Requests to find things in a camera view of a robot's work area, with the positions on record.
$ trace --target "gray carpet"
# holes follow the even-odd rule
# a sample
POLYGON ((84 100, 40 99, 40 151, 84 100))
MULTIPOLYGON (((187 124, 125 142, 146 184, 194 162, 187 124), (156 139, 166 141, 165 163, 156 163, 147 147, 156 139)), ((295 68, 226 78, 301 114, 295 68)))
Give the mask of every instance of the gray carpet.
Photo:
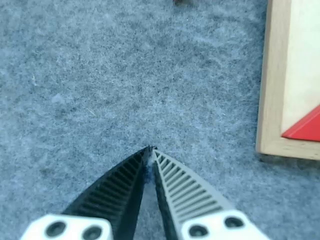
MULTIPOLYGON (((59 213, 147 146, 274 240, 320 238, 320 164, 260 156, 266 0, 1 0, 0 233, 59 213)), ((164 240, 147 184, 136 240, 164 240)))

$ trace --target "wooden puzzle board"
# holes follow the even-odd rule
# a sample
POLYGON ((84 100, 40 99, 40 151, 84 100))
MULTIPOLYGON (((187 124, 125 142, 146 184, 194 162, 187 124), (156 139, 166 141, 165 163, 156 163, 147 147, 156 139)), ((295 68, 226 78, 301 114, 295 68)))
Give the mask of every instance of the wooden puzzle board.
POLYGON ((269 0, 257 151, 320 160, 320 142, 282 133, 320 105, 320 1, 269 0))

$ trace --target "red triangle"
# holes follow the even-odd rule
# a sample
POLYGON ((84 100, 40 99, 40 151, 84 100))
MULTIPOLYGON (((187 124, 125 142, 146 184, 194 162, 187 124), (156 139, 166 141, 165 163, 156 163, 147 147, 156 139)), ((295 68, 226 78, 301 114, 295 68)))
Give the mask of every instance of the red triangle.
POLYGON ((320 105, 290 127, 282 137, 320 142, 320 105))

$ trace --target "wooden frame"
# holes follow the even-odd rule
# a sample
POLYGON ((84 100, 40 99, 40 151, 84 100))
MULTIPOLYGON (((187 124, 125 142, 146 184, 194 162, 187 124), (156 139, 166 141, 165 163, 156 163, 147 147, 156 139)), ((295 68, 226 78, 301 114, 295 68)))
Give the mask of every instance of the wooden frame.
POLYGON ((320 142, 281 137, 293 1, 302 0, 268 1, 256 150, 320 160, 320 142))

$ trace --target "beige board surface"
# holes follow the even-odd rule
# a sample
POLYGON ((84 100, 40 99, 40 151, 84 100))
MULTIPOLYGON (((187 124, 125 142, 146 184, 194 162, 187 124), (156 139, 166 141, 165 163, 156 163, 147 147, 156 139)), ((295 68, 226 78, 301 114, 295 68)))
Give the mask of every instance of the beige board surface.
POLYGON ((320 160, 320 142, 281 137, 320 103, 319 13, 319 0, 268 1, 256 141, 260 153, 320 160))
POLYGON ((281 131, 320 104, 320 0, 294 0, 281 131))

